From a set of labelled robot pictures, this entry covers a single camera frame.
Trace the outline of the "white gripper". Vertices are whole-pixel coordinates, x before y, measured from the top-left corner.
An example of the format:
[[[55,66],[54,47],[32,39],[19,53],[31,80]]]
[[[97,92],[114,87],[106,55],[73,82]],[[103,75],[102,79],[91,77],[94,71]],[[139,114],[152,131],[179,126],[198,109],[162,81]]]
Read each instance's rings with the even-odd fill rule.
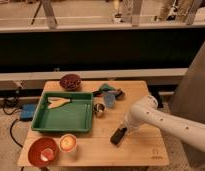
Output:
[[[137,131],[137,127],[132,125],[127,119],[124,119],[120,124],[121,133],[126,136]]]

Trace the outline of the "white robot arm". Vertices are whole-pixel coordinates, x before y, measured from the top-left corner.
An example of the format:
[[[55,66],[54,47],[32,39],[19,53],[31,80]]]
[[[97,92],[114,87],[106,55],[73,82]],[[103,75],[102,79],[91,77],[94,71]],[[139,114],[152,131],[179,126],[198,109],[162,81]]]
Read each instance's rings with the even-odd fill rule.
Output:
[[[205,153],[205,124],[161,112],[157,107],[155,97],[142,97],[131,105],[123,125],[129,131],[137,130],[144,123],[153,125]]]

